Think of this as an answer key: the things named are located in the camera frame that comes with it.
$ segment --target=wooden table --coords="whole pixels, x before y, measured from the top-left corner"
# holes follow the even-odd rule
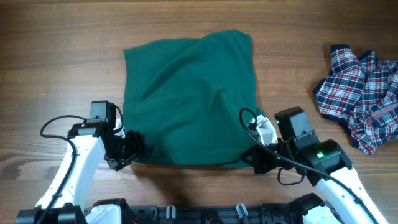
[[[88,117],[95,100],[122,106],[123,49],[227,29],[253,38],[259,106],[267,114],[301,106],[321,141],[343,146],[387,220],[398,219],[397,143],[388,142],[374,156],[352,148],[336,123],[321,118],[311,94],[328,75],[331,44],[398,60],[398,2],[52,1],[0,6],[0,223],[12,223],[20,209],[34,207],[64,157],[65,142],[40,137],[46,121],[63,114]],[[61,120],[47,131],[66,135],[74,122]],[[299,176],[285,172],[282,178],[292,182]],[[86,204],[125,198],[130,205],[259,205],[311,191],[308,180],[279,185],[276,172],[144,164],[114,172],[103,162]]]

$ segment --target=blue and red plaid fabric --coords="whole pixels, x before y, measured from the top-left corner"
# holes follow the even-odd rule
[[[341,124],[366,154],[398,139],[398,62],[368,50],[356,57],[348,45],[331,47],[328,78],[313,90],[324,118]]]

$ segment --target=folded cloth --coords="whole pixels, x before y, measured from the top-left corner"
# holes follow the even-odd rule
[[[356,57],[348,45],[331,47],[329,77],[313,90],[324,118],[336,121],[366,154],[398,139],[398,62],[368,50]]]
[[[124,125],[139,131],[149,149],[136,161],[224,165],[254,144],[238,116],[242,107],[256,110],[249,35],[229,30],[158,40],[124,55]],[[251,118],[244,114],[245,123]]]

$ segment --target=green light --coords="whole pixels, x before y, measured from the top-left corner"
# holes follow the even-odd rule
[[[325,155],[323,155],[322,152],[318,152],[317,156],[318,156],[318,158],[320,159],[320,158],[324,157]]]

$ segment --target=dark green fabric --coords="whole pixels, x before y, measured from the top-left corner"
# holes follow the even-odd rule
[[[238,119],[242,107],[257,109],[249,35],[229,30],[158,40],[124,55],[124,125],[140,131],[151,152],[137,161],[219,164],[253,145]],[[251,118],[244,114],[245,123]]]

